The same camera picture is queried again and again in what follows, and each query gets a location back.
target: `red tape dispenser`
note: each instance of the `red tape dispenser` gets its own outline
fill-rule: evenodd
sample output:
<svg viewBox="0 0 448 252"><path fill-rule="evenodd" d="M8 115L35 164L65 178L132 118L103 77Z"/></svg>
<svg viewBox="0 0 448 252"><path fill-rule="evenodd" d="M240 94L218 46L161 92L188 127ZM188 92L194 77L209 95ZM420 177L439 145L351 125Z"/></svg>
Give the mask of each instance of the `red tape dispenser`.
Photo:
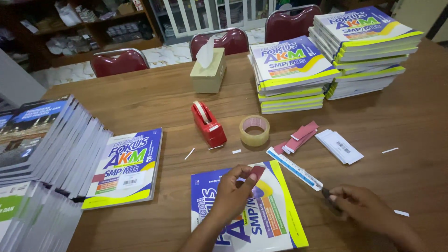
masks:
<svg viewBox="0 0 448 252"><path fill-rule="evenodd" d="M223 127L203 102L194 101L191 105L191 112L193 112L194 122L211 148L227 142Z"/></svg>

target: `tape roll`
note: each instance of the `tape roll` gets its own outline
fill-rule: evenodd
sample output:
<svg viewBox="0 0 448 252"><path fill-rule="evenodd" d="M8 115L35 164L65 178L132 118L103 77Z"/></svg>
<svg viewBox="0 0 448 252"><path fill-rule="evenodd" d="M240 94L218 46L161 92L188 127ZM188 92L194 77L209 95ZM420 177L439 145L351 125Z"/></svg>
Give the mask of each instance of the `tape roll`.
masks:
<svg viewBox="0 0 448 252"><path fill-rule="evenodd" d="M201 104L200 104L197 100L195 100L195 101L193 102L193 104L194 104L194 105L196 106L196 108L198 109L198 112L199 112L199 114L201 115L202 120L204 120L204 123L205 123L205 124L210 123L210 121L208 120L207 115L205 114L205 111L204 111L204 109L202 108Z"/></svg>
<svg viewBox="0 0 448 252"><path fill-rule="evenodd" d="M259 135L250 135L245 130L251 126L262 128L264 132ZM240 123L241 141L252 147L261 146L267 142L267 139L269 138L269 128L269 122L264 117L248 116Z"/></svg>

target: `red chair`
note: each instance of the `red chair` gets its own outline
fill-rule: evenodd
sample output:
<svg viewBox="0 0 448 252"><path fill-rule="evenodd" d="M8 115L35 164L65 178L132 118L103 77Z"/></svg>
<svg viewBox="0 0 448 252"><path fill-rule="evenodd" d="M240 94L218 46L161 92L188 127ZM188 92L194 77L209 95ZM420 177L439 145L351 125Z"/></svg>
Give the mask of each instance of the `red chair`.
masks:
<svg viewBox="0 0 448 252"><path fill-rule="evenodd" d="M124 48L109 52L99 52L90 61L96 77L123 74L148 69L149 65L143 53L135 48Z"/></svg>
<svg viewBox="0 0 448 252"><path fill-rule="evenodd" d="M193 36L193 38L191 38L190 53L193 61L196 60L196 54L198 53L199 49L207 43L210 35L218 34L221 32L227 33L222 38L215 39L214 47L224 47L225 55L249 51L249 40L247 39L247 34L240 28L213 30L196 34L195 36Z"/></svg>
<svg viewBox="0 0 448 252"><path fill-rule="evenodd" d="M288 13L301 9L303 11L295 16L290 16ZM322 14L320 8L315 4L276 10L266 20L264 42L273 43L303 35L309 36L308 28L313 26L314 16L320 14Z"/></svg>

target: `ruler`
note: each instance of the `ruler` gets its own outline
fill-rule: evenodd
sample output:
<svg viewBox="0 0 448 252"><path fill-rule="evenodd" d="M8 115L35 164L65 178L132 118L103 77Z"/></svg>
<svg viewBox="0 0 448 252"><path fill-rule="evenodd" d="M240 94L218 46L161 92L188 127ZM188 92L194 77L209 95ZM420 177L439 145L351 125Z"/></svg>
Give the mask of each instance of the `ruler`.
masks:
<svg viewBox="0 0 448 252"><path fill-rule="evenodd" d="M312 187L314 190L316 191L322 190L323 184L319 180L311 176L308 172L300 168L298 165L294 164L287 157L283 156L282 154L277 154L274 151L273 147L270 147L266 151L266 153L271 157L273 157L275 160L277 160L279 163L281 163L286 169L288 169L294 175L299 177L303 182Z"/></svg>

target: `floor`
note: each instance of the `floor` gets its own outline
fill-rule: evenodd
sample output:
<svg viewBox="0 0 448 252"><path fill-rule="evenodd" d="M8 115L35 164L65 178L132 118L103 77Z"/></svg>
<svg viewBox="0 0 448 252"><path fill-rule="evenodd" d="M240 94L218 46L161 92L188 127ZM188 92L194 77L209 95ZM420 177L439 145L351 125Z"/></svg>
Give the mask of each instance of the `floor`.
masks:
<svg viewBox="0 0 448 252"><path fill-rule="evenodd" d="M248 30L246 33L249 44L264 43L264 27ZM150 68L191 61L188 42L147 49L142 52L146 56ZM50 88L53 85L96 78L89 61L56 68L52 67L30 74L46 88Z"/></svg>

